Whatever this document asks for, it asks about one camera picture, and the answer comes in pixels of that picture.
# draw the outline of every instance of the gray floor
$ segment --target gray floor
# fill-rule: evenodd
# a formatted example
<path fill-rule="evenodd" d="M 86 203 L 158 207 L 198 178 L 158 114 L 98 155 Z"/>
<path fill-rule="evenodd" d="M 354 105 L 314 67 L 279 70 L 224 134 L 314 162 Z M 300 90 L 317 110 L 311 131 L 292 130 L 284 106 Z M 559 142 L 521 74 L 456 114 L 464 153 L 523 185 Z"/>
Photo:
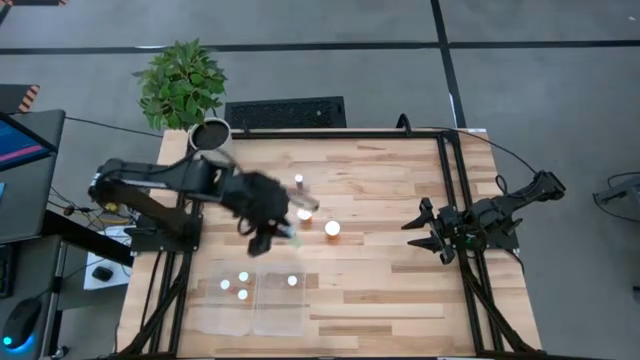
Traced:
<path fill-rule="evenodd" d="M 443 0 L 450 41 L 640 38 L 640 5 L 628 0 Z M 428 1 L 72 0 L 14 8 L 0 47 L 435 41 Z M 220 53 L 225 100 L 344 96 L 350 127 L 454 126 L 438 50 Z M 150 55 L 0 57 L 3 83 L 42 86 L 34 110 L 146 130 L 131 73 Z M 543 346 L 557 354 L 636 359 L 640 353 L 640 226 L 613 219 L 591 193 L 613 173 L 640 170 L 640 48 L 456 50 L 469 127 L 554 171 L 564 200 L 531 206 L 519 230 L 529 294 Z M 110 157 L 153 161 L 160 141 L 68 122 L 54 184 L 79 203 Z M 530 174 L 495 151 L 511 188 Z M 612 211 L 622 210 L 613 205 Z M 121 304 L 65 314 L 71 359 L 107 353 Z M 95 335 L 86 329 L 100 328 Z"/>

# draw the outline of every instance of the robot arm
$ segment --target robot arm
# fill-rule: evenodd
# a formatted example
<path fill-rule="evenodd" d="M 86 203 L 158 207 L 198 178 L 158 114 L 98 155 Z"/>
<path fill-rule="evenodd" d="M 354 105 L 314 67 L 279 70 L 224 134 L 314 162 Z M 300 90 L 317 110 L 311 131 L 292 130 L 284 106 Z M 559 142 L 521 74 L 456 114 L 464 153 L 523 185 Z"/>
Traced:
<path fill-rule="evenodd" d="M 138 188 L 173 190 L 190 199 L 220 204 L 240 218 L 238 230 L 242 235 L 255 233 L 249 242 L 250 256 L 269 251 L 273 236 L 290 236 L 283 231 L 289 226 L 285 218 L 289 194 L 277 180 L 260 172 L 243 173 L 233 165 L 204 157 L 193 159 L 193 155 L 169 166 L 110 159 L 98 169 L 89 195 L 101 205 L 113 202 L 137 210 L 144 217 L 140 222 L 147 227 L 140 228 L 138 224 L 137 230 L 130 231 L 132 236 L 146 234 L 147 242 L 163 241 L 157 240 L 162 237 L 180 244 L 199 239 L 202 219 L 183 209 L 167 208 Z M 311 201 L 316 210 L 318 204 L 314 202 Z M 245 231 L 240 230 L 243 224 L 248 227 Z"/>
<path fill-rule="evenodd" d="M 504 239 L 513 236 L 522 219 L 513 220 L 513 213 L 533 202 L 559 200 L 565 187 L 551 172 L 536 173 L 533 181 L 524 188 L 511 193 L 481 199 L 465 211 L 454 206 L 440 209 L 437 217 L 428 198 L 420 202 L 420 216 L 402 227 L 416 229 L 431 226 L 431 236 L 409 241 L 409 245 L 441 252 L 440 260 L 448 264 L 455 258 L 454 248 L 484 250 L 488 241 L 502 247 Z"/>

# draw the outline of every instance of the computer mouse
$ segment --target computer mouse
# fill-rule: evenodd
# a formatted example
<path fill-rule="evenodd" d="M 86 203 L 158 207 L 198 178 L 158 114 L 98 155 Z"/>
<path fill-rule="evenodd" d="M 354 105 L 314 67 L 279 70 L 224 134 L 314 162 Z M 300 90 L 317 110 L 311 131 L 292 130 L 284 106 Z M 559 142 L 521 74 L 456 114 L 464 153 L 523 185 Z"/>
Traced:
<path fill-rule="evenodd" d="M 40 300 L 36 298 L 22 300 L 13 308 L 2 332 L 5 347 L 15 349 L 27 342 L 36 326 L 41 308 Z"/>

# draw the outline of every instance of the potted plant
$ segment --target potted plant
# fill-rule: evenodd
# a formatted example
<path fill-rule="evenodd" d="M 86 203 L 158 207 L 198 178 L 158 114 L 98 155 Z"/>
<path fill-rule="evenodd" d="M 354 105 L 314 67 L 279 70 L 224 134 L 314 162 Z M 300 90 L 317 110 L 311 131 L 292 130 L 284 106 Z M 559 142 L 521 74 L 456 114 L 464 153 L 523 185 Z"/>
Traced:
<path fill-rule="evenodd" d="M 230 152 L 231 129 L 216 116 L 227 78 L 198 41 L 176 41 L 153 58 L 151 67 L 140 73 L 139 104 L 152 128 L 188 131 L 191 148 L 205 154 L 216 149 Z"/>

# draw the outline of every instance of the clear plastic container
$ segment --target clear plastic container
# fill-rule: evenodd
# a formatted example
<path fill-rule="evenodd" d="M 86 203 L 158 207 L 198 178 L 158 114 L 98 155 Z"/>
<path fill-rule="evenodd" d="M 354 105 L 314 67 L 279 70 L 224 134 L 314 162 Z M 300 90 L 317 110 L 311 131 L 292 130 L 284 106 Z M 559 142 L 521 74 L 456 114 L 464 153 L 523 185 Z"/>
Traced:
<path fill-rule="evenodd" d="M 265 336 L 304 334 L 306 273 L 295 263 L 261 264 L 253 332 Z"/>
<path fill-rule="evenodd" d="M 251 331 L 258 280 L 254 270 L 255 267 L 248 262 L 213 263 L 211 277 L 206 285 L 205 302 L 198 309 L 198 328 L 202 332 L 243 336 Z M 240 280 L 243 272 L 249 275 L 244 282 Z M 238 294 L 243 290 L 247 292 L 247 297 L 241 300 Z"/>

